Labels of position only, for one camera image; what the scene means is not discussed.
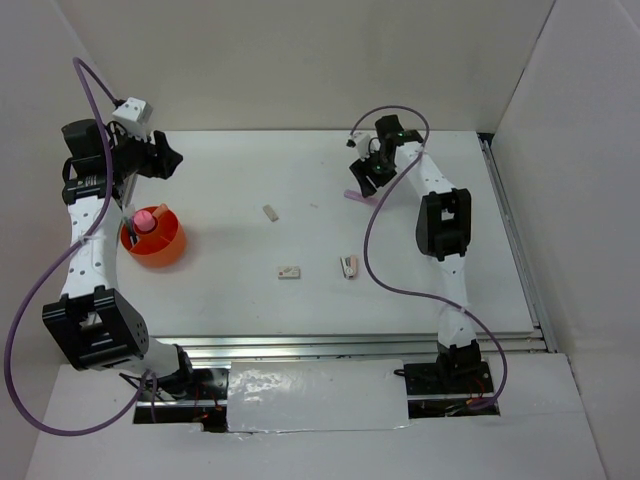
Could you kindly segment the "lilac highlighter marker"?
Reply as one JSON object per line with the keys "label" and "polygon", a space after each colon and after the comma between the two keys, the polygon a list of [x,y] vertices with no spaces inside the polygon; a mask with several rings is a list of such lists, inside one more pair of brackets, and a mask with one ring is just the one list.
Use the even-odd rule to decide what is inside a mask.
{"label": "lilac highlighter marker", "polygon": [[353,200],[359,203],[363,203],[369,206],[376,206],[379,201],[374,197],[364,197],[361,193],[355,190],[346,189],[343,193],[346,199]]}

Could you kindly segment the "orange highlighter marker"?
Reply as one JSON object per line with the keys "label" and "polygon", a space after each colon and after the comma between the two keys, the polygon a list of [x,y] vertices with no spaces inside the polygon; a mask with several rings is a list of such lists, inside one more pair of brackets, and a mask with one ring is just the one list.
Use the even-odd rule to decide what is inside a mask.
{"label": "orange highlighter marker", "polygon": [[160,219],[167,211],[168,211],[168,206],[162,203],[152,212],[152,216],[155,219]]}

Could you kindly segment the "pink round container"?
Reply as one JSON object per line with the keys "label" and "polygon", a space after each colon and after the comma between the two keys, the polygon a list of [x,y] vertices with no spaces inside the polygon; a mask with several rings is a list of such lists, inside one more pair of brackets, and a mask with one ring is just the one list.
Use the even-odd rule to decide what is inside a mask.
{"label": "pink round container", "polygon": [[156,220],[152,213],[147,210],[139,210],[133,216],[135,228],[141,233],[149,233],[154,230]]}

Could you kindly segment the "green black pen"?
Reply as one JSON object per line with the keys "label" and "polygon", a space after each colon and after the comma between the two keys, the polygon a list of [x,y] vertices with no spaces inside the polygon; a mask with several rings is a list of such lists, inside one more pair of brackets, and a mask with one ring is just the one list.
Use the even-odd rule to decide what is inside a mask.
{"label": "green black pen", "polygon": [[123,225],[124,225],[124,228],[125,228],[125,230],[126,230],[126,232],[127,232],[128,237],[129,237],[129,233],[128,233],[128,229],[127,229],[127,227],[128,227],[129,225],[133,225],[133,223],[132,223],[132,221],[131,221],[130,223],[125,223],[125,222],[123,221]]}

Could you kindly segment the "purple black pen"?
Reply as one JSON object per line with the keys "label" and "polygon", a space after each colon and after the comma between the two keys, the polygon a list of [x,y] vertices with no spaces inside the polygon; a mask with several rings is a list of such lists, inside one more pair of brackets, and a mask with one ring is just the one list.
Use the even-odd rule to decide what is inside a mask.
{"label": "purple black pen", "polygon": [[136,233],[136,231],[135,231],[135,228],[134,228],[134,226],[133,226],[133,225],[129,225],[129,226],[127,227],[127,229],[128,229],[128,233],[129,233],[129,238],[130,238],[131,245],[132,245],[132,246],[135,246],[135,245],[138,243],[138,241],[139,241],[139,237],[138,237],[138,235],[137,235],[137,233]]}

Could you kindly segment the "pink mini stapler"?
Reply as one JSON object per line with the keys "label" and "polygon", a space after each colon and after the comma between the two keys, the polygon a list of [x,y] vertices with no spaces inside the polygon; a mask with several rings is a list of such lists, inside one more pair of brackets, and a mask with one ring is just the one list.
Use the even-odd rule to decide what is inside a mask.
{"label": "pink mini stapler", "polygon": [[342,274],[345,279],[353,280],[358,273],[358,258],[356,255],[349,255],[340,258]]}

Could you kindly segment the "beige eraser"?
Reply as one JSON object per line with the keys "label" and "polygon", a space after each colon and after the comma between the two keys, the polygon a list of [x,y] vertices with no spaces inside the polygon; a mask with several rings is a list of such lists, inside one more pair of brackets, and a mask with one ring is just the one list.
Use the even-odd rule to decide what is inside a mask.
{"label": "beige eraser", "polygon": [[264,205],[262,207],[263,212],[268,217],[271,222],[276,222],[279,220],[279,216],[276,211],[270,205]]}

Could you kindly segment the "staples box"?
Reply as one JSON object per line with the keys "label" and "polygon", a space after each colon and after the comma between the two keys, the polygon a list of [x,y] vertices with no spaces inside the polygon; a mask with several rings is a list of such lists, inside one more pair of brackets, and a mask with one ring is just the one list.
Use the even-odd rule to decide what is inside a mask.
{"label": "staples box", "polygon": [[279,266],[277,269],[279,279],[300,279],[301,269],[299,266]]}

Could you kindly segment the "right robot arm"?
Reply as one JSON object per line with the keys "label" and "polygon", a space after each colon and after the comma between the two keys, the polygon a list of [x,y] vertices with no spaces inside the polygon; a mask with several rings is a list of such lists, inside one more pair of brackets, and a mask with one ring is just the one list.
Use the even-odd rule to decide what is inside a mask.
{"label": "right robot arm", "polygon": [[425,153],[423,136],[417,130],[405,129],[396,115],[381,117],[375,129],[375,137],[355,132],[349,135],[347,146],[358,152],[349,170],[365,199],[399,174],[417,194],[417,248],[439,269],[441,281],[440,291],[430,296],[443,304],[438,315],[436,379],[444,390],[457,392],[481,366],[476,331],[467,311],[465,280],[465,258],[471,243],[471,194],[445,177]]}

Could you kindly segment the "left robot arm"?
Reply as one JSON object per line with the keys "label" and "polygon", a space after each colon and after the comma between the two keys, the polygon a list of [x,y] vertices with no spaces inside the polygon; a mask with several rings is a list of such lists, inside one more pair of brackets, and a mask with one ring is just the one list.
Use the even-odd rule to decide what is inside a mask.
{"label": "left robot arm", "polygon": [[76,370],[150,370],[160,389],[187,398],[198,377],[187,353],[150,336],[142,315],[119,292],[116,273],[117,248],[126,235],[127,180],[166,180],[182,157],[147,121],[120,114],[106,125],[72,122],[62,134],[71,153],[63,167],[62,199],[76,249],[59,300],[42,309],[43,323]]}

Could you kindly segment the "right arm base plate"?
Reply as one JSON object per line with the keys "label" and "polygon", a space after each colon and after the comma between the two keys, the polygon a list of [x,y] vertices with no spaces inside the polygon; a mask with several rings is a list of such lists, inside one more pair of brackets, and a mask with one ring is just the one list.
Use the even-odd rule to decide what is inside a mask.
{"label": "right arm base plate", "polygon": [[472,410],[470,405],[493,394],[488,363],[471,375],[443,381],[435,363],[404,364],[394,374],[405,381],[410,419],[497,416],[497,405]]}

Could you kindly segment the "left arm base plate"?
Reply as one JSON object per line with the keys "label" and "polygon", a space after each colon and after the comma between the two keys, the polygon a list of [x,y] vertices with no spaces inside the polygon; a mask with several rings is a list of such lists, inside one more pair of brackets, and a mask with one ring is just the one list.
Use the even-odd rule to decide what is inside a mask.
{"label": "left arm base plate", "polygon": [[205,432],[226,433],[227,368],[199,368],[185,382],[178,378],[146,381],[133,415],[135,425],[193,425]]}

